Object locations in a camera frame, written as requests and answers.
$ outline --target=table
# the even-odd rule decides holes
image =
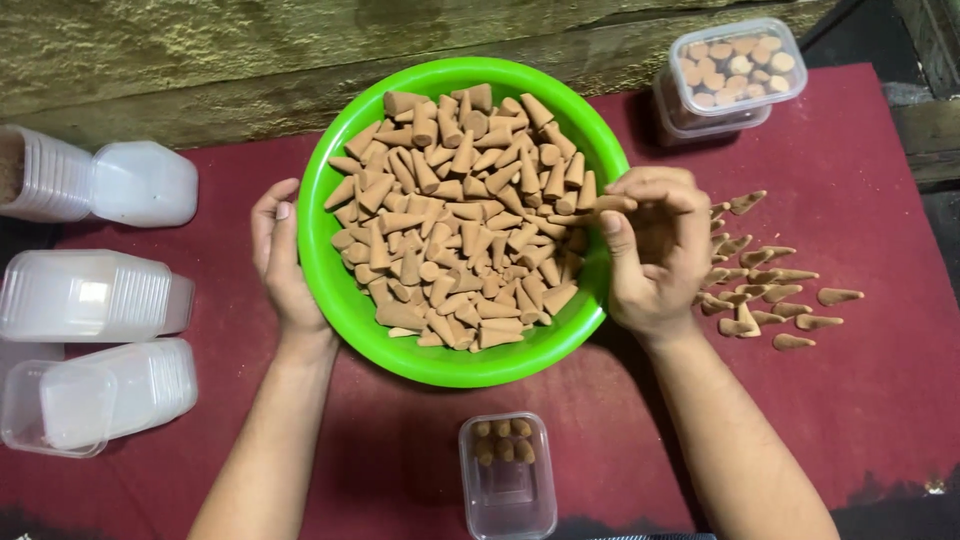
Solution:
[[[752,233],[756,245],[797,248],[789,265],[820,272],[817,286],[867,293],[829,310],[846,324],[788,355],[770,346],[773,332],[725,339],[713,327],[716,317],[703,320],[835,515],[882,499],[915,502],[931,476],[946,478],[960,461],[960,431],[949,420],[960,405],[953,336],[960,311],[872,68],[813,70],[801,98],[775,106],[763,126],[683,152],[645,142],[652,136],[648,94],[590,102],[631,164],[688,167],[715,200],[768,189],[726,230]],[[186,534],[276,343],[274,315],[249,264],[249,208],[268,185],[302,172],[318,138],[184,152],[201,174],[199,211],[185,227],[67,227],[62,248],[163,260],[196,281],[193,321],[182,337],[194,347],[201,397],[173,423],[111,441],[94,459],[0,449],[0,508],[8,517],[37,518],[80,538],[91,530],[124,540]],[[816,288],[799,300],[816,306]],[[457,428],[476,414],[513,410],[536,412],[549,429],[561,514],[555,538],[706,526],[652,374],[636,344],[608,321],[554,366],[478,390],[412,383],[345,348],[303,537],[469,538]],[[945,510],[934,513],[946,519]],[[897,522],[896,512],[882,515]],[[870,520],[860,522],[846,531],[850,538]]]

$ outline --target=stacked plastic containers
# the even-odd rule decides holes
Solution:
[[[682,36],[653,82],[658,141],[674,146],[759,126],[773,104],[803,91],[806,77],[793,34],[775,18]]]
[[[110,250],[27,251],[0,288],[0,337],[126,343],[186,329],[193,282]]]
[[[152,141],[108,144],[91,156],[47,135],[0,127],[0,215],[176,227],[196,212],[197,186],[193,163]]]
[[[7,374],[0,439],[16,450],[93,457],[110,439],[182,415],[197,396],[193,353],[178,338],[28,360]]]
[[[12,157],[7,159],[12,166],[4,167],[5,174],[0,176],[4,193],[11,195],[0,199],[0,215],[60,223],[80,221],[90,213],[93,156],[17,126],[6,126],[0,131],[3,154]],[[22,179],[12,174],[13,170],[22,170]]]
[[[530,425],[527,440],[536,460],[481,465],[475,456],[477,422],[521,418]],[[546,426],[532,412],[475,416],[460,428],[460,470],[463,475],[467,528],[477,540],[541,540],[557,527],[557,496],[550,464]]]

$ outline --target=wooden wall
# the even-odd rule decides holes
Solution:
[[[96,148],[324,128],[423,61],[521,61],[590,96],[649,84],[678,36],[836,0],[4,0],[0,123]]]

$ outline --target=plastic lid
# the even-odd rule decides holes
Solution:
[[[670,69],[677,81],[688,82],[679,85],[684,106],[703,116],[793,99],[806,86],[806,65],[793,33],[770,17],[679,37],[670,47]]]
[[[93,158],[94,215],[135,227],[176,227],[197,211],[197,167],[151,140],[116,142]]]
[[[660,112],[660,123],[663,128],[676,138],[700,138],[707,137],[711,135],[722,135],[733,132],[738,132],[740,130],[745,130],[747,128],[755,128],[763,122],[767,121],[767,118],[770,117],[770,112],[773,110],[772,105],[767,105],[765,107],[760,107],[756,110],[755,114],[750,114],[748,111],[744,112],[738,117],[745,118],[740,122],[718,122],[714,125],[710,125],[703,128],[697,128],[692,130],[682,130],[678,128],[673,123],[673,119],[670,118],[670,112],[667,110],[666,102],[663,100],[662,95],[662,86],[660,85],[660,77],[663,76],[663,71],[657,73],[657,76],[654,78],[654,101],[657,102],[657,109]]]
[[[480,465],[475,456],[478,438],[473,432],[477,422],[519,418],[532,430],[529,437],[512,433],[516,443],[530,443],[536,460],[505,462],[494,459],[490,466]],[[550,464],[550,445],[546,426],[532,412],[512,412],[476,416],[460,428],[460,469],[467,507],[467,528],[477,540],[541,540],[557,527],[557,497]]]
[[[73,362],[27,360],[7,374],[0,439],[15,450],[93,457],[106,446],[116,377]]]

